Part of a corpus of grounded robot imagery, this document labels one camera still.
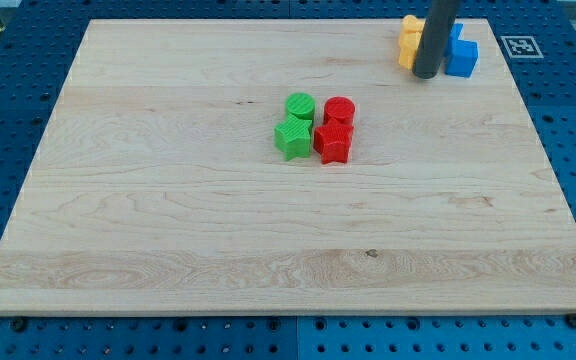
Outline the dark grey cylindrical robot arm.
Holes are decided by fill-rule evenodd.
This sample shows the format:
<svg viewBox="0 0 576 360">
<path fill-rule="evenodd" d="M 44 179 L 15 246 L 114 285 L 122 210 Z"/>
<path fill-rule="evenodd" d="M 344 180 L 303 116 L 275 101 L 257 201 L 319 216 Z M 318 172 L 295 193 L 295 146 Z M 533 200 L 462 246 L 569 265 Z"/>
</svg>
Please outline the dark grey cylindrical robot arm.
<svg viewBox="0 0 576 360">
<path fill-rule="evenodd" d="M 421 35 L 412 72 L 420 79 L 438 73 L 461 0 L 433 0 Z"/>
</svg>

